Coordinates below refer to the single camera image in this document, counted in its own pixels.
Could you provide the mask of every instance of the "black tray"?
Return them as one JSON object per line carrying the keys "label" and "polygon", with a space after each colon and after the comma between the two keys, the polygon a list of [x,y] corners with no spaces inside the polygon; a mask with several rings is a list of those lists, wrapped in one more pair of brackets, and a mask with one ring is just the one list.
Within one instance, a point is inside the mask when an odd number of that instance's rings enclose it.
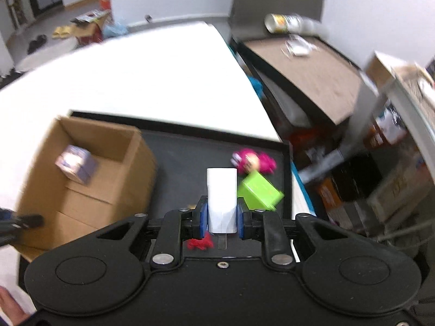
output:
{"label": "black tray", "polygon": [[[241,135],[223,133],[203,128],[190,127],[140,118],[72,112],[71,116],[111,123],[132,125],[142,130],[143,137],[153,151],[158,164],[157,179],[147,213],[151,219],[162,218],[172,209],[195,205],[202,195],[207,194],[207,168],[231,168],[233,152],[244,147],[264,152],[277,163],[274,174],[267,179],[284,193],[277,204],[281,217],[291,218],[291,145]],[[206,252],[185,251],[186,256],[259,256],[261,244],[257,241],[241,241],[228,235],[227,250],[217,249],[217,237],[213,237],[215,248]]]}

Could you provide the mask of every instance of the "red yarn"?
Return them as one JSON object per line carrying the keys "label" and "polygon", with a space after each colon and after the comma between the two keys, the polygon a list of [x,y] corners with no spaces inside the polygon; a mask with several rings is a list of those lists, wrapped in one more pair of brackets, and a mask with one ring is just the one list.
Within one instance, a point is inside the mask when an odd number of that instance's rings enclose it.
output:
{"label": "red yarn", "polygon": [[205,237],[203,239],[189,239],[188,249],[193,250],[195,248],[199,250],[207,250],[208,248],[213,248],[214,244],[212,241],[212,236],[209,232],[205,232]]}

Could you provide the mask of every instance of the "person's hand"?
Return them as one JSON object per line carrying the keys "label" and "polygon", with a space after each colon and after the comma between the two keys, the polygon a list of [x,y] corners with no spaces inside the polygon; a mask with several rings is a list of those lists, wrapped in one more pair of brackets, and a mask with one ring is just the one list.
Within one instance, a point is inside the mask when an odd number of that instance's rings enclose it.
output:
{"label": "person's hand", "polygon": [[0,308],[13,323],[14,326],[19,325],[27,320],[30,315],[26,314],[16,300],[10,295],[9,291],[0,286]]}

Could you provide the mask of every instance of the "green box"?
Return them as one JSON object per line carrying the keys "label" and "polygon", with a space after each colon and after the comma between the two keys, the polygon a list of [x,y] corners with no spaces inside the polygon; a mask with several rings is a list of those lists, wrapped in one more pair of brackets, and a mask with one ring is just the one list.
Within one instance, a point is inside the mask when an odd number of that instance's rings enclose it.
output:
{"label": "green box", "polygon": [[249,209],[275,211],[284,194],[259,172],[251,172],[239,185],[237,196],[243,197]]}

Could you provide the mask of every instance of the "blue gripper pad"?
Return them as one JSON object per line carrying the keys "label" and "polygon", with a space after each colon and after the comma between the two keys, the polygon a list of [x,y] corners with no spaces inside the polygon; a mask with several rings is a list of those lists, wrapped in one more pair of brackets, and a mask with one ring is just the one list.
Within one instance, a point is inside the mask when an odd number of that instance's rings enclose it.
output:
{"label": "blue gripper pad", "polygon": [[207,223],[208,223],[208,204],[207,203],[202,205],[200,220],[201,220],[201,227],[200,227],[201,237],[204,238],[205,232],[207,231]]}
{"label": "blue gripper pad", "polygon": [[239,232],[239,238],[243,239],[243,211],[240,204],[237,204],[237,230]]}

